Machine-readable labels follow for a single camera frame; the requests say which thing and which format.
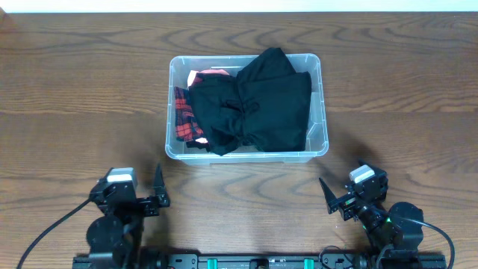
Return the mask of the red navy plaid shirt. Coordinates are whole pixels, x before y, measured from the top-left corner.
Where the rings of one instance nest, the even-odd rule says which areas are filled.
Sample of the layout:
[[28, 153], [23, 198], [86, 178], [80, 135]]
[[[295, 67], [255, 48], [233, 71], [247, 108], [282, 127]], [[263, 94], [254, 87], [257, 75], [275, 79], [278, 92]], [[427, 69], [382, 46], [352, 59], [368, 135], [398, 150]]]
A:
[[207, 143], [203, 130], [199, 127], [190, 100], [188, 89], [174, 87], [175, 94], [175, 133], [181, 142]]

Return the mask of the large black garment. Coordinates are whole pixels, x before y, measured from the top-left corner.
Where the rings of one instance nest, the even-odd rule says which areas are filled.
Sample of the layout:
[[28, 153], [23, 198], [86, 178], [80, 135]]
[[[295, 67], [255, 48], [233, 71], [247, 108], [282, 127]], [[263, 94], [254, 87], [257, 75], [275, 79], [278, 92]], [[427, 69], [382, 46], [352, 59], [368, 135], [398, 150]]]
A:
[[265, 50], [235, 76], [199, 78], [189, 95], [211, 152], [225, 155], [240, 146], [262, 152], [305, 149], [311, 76], [297, 72], [280, 48]]

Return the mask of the pink printed t-shirt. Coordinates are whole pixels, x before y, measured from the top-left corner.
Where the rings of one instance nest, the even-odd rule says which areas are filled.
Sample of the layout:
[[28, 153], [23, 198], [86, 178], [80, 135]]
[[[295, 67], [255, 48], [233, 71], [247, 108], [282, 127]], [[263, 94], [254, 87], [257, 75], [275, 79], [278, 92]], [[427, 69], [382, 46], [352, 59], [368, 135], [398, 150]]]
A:
[[227, 71], [225, 71], [224, 69], [205, 69], [203, 71], [191, 70], [190, 73], [189, 73], [189, 76], [187, 77], [187, 86], [188, 87], [191, 87], [194, 84], [197, 84], [202, 80], [197, 76], [198, 73], [229, 75], [229, 73]]

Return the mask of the black taped garment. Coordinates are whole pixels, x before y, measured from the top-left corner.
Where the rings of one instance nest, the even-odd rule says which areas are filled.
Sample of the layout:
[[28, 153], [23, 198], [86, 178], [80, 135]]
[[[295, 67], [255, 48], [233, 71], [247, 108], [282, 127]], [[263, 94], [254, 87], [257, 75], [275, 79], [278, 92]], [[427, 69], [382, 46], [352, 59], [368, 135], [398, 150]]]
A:
[[200, 143], [198, 141], [188, 141], [186, 143], [187, 148], [196, 148], [196, 149], [205, 149], [207, 152], [210, 151], [209, 143]]

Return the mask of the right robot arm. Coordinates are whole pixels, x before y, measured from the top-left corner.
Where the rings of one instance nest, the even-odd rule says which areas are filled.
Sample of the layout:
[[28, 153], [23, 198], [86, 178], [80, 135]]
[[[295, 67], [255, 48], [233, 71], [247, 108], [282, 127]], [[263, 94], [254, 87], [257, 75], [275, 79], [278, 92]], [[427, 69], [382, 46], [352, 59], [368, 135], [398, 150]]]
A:
[[397, 202], [385, 210], [382, 203], [388, 192], [388, 174], [365, 161], [350, 172], [347, 193], [337, 197], [319, 179], [329, 214], [339, 212], [342, 219], [362, 223], [372, 250], [380, 253], [386, 247], [397, 252], [417, 252], [423, 240], [423, 210], [410, 202]]

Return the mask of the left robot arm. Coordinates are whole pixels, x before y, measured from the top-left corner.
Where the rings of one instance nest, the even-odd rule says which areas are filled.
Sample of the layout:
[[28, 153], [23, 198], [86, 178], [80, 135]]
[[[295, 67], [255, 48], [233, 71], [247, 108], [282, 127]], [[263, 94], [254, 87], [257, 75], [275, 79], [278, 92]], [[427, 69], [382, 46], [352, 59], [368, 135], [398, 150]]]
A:
[[87, 230], [88, 259], [93, 268], [159, 268], [161, 259], [154, 250], [141, 247], [144, 219], [156, 217], [170, 206], [161, 166], [155, 169], [154, 194], [136, 195], [134, 168], [111, 168], [92, 188], [89, 198], [103, 216]]

